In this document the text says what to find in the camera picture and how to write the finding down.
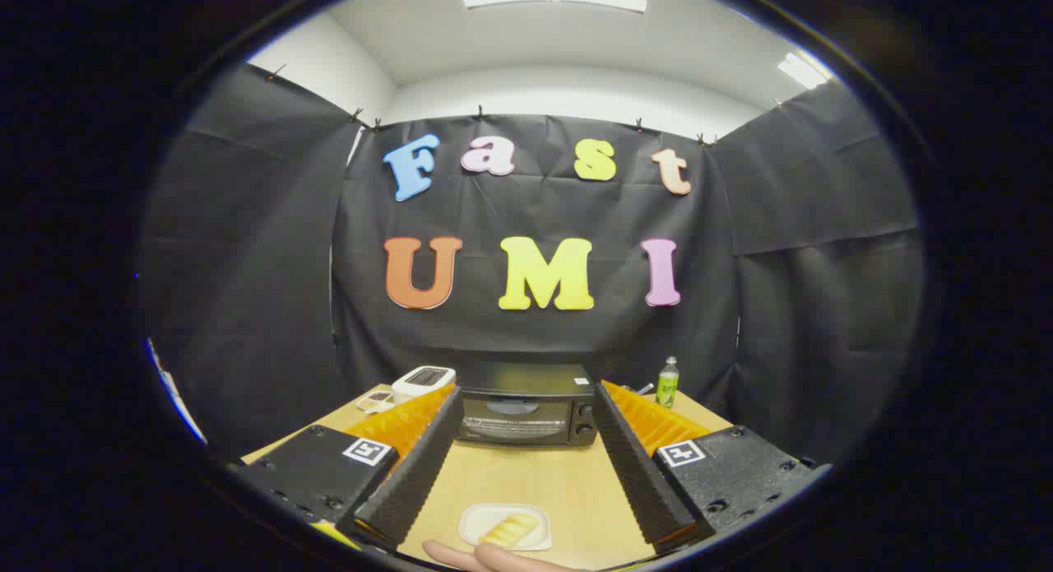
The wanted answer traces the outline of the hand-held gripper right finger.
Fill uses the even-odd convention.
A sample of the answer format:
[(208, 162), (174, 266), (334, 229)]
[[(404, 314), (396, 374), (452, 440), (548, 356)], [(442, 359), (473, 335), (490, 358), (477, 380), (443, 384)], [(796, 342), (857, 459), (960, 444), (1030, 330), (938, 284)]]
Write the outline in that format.
[(593, 405), (629, 508), (659, 556), (755, 522), (828, 471), (749, 427), (710, 430), (609, 381)]

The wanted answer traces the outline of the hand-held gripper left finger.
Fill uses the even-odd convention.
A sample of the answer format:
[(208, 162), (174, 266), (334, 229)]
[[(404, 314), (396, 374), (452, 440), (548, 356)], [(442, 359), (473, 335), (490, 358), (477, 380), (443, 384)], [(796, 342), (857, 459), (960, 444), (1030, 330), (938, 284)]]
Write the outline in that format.
[(235, 471), (302, 522), (395, 549), (406, 541), (462, 422), (444, 384), (344, 430), (312, 425)]

